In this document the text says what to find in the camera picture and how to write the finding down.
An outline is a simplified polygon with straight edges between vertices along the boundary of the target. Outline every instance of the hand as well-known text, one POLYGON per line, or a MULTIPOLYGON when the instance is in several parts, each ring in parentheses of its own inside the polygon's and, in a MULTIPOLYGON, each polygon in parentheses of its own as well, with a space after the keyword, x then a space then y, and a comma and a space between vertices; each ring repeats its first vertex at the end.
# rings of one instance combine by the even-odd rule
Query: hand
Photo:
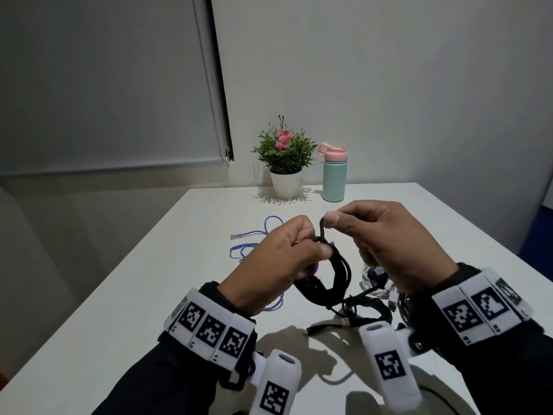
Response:
POLYGON ((327 212, 325 227, 353 237, 363 261, 383 267, 403 293, 431 288, 458 270, 428 230, 399 202, 351 202, 327 212))
POLYGON ((315 243, 311 221, 297 216, 272 230, 218 289, 248 315, 259 314, 284 293, 295 279, 313 275, 315 264, 332 255, 327 244, 315 243))

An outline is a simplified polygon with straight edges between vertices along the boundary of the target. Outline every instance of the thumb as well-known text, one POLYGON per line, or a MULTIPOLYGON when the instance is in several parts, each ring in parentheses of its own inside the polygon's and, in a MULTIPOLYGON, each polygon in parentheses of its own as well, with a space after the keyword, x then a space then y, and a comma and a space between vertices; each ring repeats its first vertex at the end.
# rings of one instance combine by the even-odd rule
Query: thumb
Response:
POLYGON ((330 259, 332 248, 328 244, 315 243, 313 240, 306 239, 292 246, 289 256, 296 269, 301 271, 308 265, 330 259))
POLYGON ((336 229, 353 238, 370 240, 372 224, 355 216, 339 211, 328 211, 324 216, 324 224, 328 229, 336 229))

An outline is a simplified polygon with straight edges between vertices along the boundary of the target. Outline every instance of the fingernail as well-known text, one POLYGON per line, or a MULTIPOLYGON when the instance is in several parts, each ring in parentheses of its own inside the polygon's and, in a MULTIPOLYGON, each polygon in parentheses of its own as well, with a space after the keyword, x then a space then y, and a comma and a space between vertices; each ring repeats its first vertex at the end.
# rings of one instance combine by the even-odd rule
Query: fingernail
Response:
POLYGON ((321 246, 322 254, 326 256, 326 259, 330 259, 332 256, 332 248, 328 244, 319 244, 321 246))
POLYGON ((339 214, 335 211, 328 211, 325 214, 325 227, 332 227, 334 224, 338 222, 338 219, 340 218, 339 214))

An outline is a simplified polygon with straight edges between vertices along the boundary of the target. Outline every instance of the pink bottle cap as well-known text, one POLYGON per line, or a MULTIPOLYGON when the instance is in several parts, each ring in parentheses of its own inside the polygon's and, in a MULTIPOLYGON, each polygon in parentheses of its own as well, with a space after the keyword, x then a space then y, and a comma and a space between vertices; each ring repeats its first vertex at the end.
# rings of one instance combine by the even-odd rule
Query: pink bottle cap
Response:
POLYGON ((317 148, 317 154, 322 155, 327 161, 347 160, 346 147, 333 147, 328 143, 319 144, 319 148, 317 148))

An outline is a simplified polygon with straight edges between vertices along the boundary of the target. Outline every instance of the left hand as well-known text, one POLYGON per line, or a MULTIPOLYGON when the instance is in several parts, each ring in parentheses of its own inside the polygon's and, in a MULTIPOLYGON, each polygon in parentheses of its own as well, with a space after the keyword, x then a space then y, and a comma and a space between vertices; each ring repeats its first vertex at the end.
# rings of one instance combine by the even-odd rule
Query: left hand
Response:
POLYGON ((274 301, 295 279, 313 275, 315 263, 332 255, 327 244, 315 243, 309 218, 300 215, 272 230, 218 286, 236 308, 253 316, 274 301))

